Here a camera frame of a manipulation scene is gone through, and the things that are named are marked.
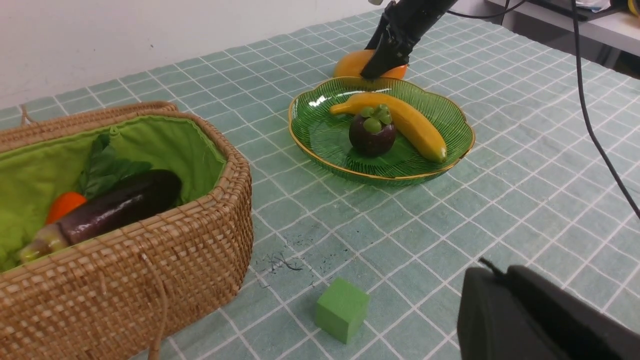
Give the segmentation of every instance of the green plate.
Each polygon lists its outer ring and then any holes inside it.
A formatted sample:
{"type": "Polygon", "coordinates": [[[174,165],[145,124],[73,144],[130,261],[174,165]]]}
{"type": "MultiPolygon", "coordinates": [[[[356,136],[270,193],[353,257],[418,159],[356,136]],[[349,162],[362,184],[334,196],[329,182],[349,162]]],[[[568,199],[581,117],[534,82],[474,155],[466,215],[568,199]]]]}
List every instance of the green plate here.
{"type": "Polygon", "coordinates": [[[334,174],[370,185],[399,186],[434,179],[455,166],[476,141],[460,107],[438,94],[407,81],[381,78],[333,78],[297,96],[289,106],[289,132],[302,151],[334,174]],[[402,135],[383,156],[366,158],[351,149],[353,116],[329,114],[329,108],[358,92],[384,92],[418,109],[438,129],[447,145],[448,160],[423,158],[402,135]]]}

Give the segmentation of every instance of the mangosteen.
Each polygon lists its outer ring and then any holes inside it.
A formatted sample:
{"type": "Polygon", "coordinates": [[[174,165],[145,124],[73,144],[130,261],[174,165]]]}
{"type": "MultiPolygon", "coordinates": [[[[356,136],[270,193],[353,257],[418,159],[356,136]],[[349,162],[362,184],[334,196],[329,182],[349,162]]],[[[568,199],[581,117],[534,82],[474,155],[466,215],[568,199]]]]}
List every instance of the mangosteen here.
{"type": "Polygon", "coordinates": [[[375,158],[384,155],[394,145],[396,126],[386,104],[375,109],[366,106],[353,117],[349,127],[349,141],[362,156],[375,158]]]}

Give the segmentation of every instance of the teal checkered tablecloth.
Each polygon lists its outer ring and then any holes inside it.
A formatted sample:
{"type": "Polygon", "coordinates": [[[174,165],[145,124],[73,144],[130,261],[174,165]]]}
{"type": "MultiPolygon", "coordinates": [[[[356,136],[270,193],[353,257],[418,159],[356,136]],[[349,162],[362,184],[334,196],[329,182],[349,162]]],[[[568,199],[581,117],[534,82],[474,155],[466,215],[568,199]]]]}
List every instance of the teal checkered tablecloth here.
{"type": "MultiPolygon", "coordinates": [[[[464,270],[526,264],[640,331],[640,222],[591,143],[575,59],[501,27],[446,15],[412,54],[409,81],[450,97],[477,133],[448,174],[407,188],[332,176],[294,145],[292,98],[362,49],[379,12],[311,26],[28,104],[36,120],[170,100],[207,119],[252,164],[255,250],[238,297],[167,338],[169,359],[459,359],[464,270]],[[302,267],[273,267],[284,256],[302,267]],[[336,277],[371,294],[349,345],[313,323],[336,277]]],[[[589,114],[636,201],[640,81],[584,64],[589,114]]],[[[0,128],[19,109],[0,110],[0,128]]],[[[146,358],[146,352],[136,357],[146,358]]]]}

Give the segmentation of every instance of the black cable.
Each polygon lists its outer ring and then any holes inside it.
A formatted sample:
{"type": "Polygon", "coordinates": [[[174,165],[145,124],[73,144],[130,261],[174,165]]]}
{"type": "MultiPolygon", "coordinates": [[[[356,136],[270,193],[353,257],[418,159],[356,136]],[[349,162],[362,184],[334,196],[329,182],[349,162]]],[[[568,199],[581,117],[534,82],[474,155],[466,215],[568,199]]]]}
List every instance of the black cable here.
{"type": "Polygon", "coordinates": [[[609,160],[609,157],[605,153],[604,149],[600,145],[600,142],[596,138],[596,135],[593,132],[593,128],[591,127],[591,121],[589,120],[589,113],[587,112],[586,101],[584,100],[584,85],[582,84],[582,61],[580,57],[580,29],[578,26],[578,6],[576,4],[576,0],[571,0],[571,8],[573,12],[573,35],[575,39],[575,71],[576,76],[578,78],[578,96],[580,97],[580,107],[582,107],[582,116],[584,117],[584,123],[587,126],[587,131],[589,132],[589,136],[591,137],[591,141],[593,141],[593,145],[596,146],[598,152],[602,156],[602,159],[607,164],[607,168],[613,175],[613,178],[616,180],[618,187],[622,191],[622,194],[627,198],[629,205],[634,210],[638,218],[640,218],[640,209],[636,205],[636,202],[633,200],[627,187],[622,183],[620,176],[616,172],[616,169],[613,167],[613,164],[609,160]]]}
{"type": "Polygon", "coordinates": [[[455,15],[455,16],[459,16],[459,17],[466,17],[467,19],[487,20],[487,19],[493,19],[494,17],[503,16],[504,14],[506,14],[508,12],[512,12],[513,10],[516,10],[519,6],[521,6],[522,4],[524,4],[526,2],[527,2],[527,0],[522,0],[518,4],[514,5],[514,7],[508,8],[508,9],[504,10],[503,12],[495,13],[493,15],[480,15],[480,16],[467,15],[467,14],[463,14],[463,13],[452,12],[451,10],[449,10],[447,12],[450,13],[451,15],[455,15]]]}
{"type": "MultiPolygon", "coordinates": [[[[509,10],[509,0],[505,1],[504,3],[504,11],[509,10]]],[[[506,15],[506,13],[502,14],[502,17],[500,18],[500,26],[502,26],[502,23],[504,22],[504,16],[506,15]]]]}
{"type": "MultiPolygon", "coordinates": [[[[522,4],[526,3],[526,2],[527,2],[527,0],[521,0],[514,7],[507,8],[509,6],[509,0],[506,0],[506,3],[504,5],[505,10],[503,12],[500,12],[500,13],[497,13],[497,14],[494,14],[494,15],[473,16],[473,15],[465,15],[465,14],[461,14],[461,13],[456,13],[456,12],[452,12],[452,11],[448,11],[448,13],[450,13],[452,15],[455,15],[455,16],[466,17],[468,19],[483,19],[483,20],[492,19],[492,18],[498,17],[498,16],[503,16],[502,20],[504,20],[504,15],[505,14],[507,14],[508,12],[512,12],[513,10],[515,10],[520,5],[522,5],[522,4]]],[[[580,27],[578,25],[578,23],[579,23],[579,21],[578,21],[578,5],[576,4],[576,0],[571,0],[571,8],[572,8],[572,13],[573,13],[573,35],[574,35],[574,38],[575,38],[575,71],[576,71],[576,77],[578,79],[578,96],[580,97],[580,107],[582,108],[582,116],[584,117],[584,124],[587,127],[587,132],[589,133],[589,136],[591,137],[591,141],[593,142],[593,145],[595,145],[596,149],[598,149],[598,152],[600,153],[602,159],[607,164],[607,168],[611,172],[611,175],[613,176],[613,178],[616,180],[616,183],[618,184],[618,187],[622,191],[622,194],[625,196],[625,198],[626,198],[627,202],[629,203],[629,205],[631,205],[631,208],[634,210],[634,213],[636,213],[636,216],[638,218],[640,218],[640,209],[638,208],[638,205],[636,204],[634,199],[631,197],[631,194],[629,194],[629,191],[627,190],[627,187],[622,183],[622,180],[620,179],[620,176],[618,175],[616,169],[613,167],[613,164],[611,163],[611,160],[609,160],[609,157],[607,156],[607,153],[602,148],[602,145],[600,145],[600,142],[598,141],[598,138],[596,138],[596,135],[593,132],[593,127],[591,126],[591,120],[589,119],[589,113],[587,112],[587,104],[586,104],[586,101],[584,100],[584,84],[582,83],[582,58],[580,56],[580,29],[579,29],[580,27]]]]}

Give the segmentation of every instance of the green foam cube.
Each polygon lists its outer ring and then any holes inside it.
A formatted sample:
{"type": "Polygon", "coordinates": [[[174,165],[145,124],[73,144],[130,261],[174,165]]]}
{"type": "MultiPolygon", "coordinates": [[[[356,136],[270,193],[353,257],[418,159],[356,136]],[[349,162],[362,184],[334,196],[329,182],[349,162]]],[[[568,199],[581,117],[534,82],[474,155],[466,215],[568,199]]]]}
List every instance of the green foam cube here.
{"type": "Polygon", "coordinates": [[[367,317],[369,295],[338,277],[316,304],[316,325],[344,344],[367,317]]]}

